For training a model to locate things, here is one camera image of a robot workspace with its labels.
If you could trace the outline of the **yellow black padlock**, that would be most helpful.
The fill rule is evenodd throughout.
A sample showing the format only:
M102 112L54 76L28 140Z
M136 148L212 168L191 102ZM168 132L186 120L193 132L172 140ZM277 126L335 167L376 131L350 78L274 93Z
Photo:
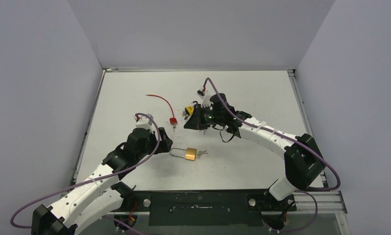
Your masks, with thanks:
M186 106L183 109L182 116L185 119L187 119L188 117L190 117L194 113L194 110L195 110L195 106Z

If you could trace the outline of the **red cable lock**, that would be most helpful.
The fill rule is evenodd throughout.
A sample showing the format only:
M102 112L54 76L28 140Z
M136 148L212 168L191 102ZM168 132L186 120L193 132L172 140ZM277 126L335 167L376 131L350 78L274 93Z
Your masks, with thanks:
M165 99L164 97L162 97L162 96L160 96L160 95L157 95L157 94L146 94L146 96L156 97L156 98L159 98L159 99L162 99L163 101L165 101L166 104L167 104L168 107L169 107L170 112L171 112L171 117L169 118L169 123L170 123L170 125L173 126L173 127L175 127L175 126L178 124L178 121L177 121L177 119L176 119L176 117L175 117L174 110L173 110L173 108L172 108L170 102L169 102L167 99Z

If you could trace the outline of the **brass padlock long shackle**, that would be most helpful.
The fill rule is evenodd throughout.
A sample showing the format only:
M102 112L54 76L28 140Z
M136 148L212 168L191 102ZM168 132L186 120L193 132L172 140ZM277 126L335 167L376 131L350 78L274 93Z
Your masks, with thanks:
M185 160L194 161L197 157L197 149L172 147L169 154L173 157L183 158Z

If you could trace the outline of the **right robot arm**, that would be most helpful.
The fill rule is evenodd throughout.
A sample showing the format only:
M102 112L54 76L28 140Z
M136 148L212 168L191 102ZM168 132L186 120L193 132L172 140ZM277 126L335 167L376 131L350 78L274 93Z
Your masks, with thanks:
M253 141L282 158L285 175L266 190L264 197L266 207L271 210L282 206L294 191L309 190L325 168L322 157L315 156L320 151L311 135L295 136L272 128L246 112L235 110L224 93L211 96L208 105L194 101L185 107L183 117L184 129L202 131L219 125L232 137Z

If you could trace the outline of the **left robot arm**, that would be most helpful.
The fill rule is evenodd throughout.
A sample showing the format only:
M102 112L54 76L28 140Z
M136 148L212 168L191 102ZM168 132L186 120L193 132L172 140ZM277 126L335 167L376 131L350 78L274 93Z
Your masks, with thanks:
M145 156L167 153L172 144L162 127L159 133L135 128L78 187L51 205L34 210L31 234L78 235L109 212L129 210L135 202L134 191L122 179Z

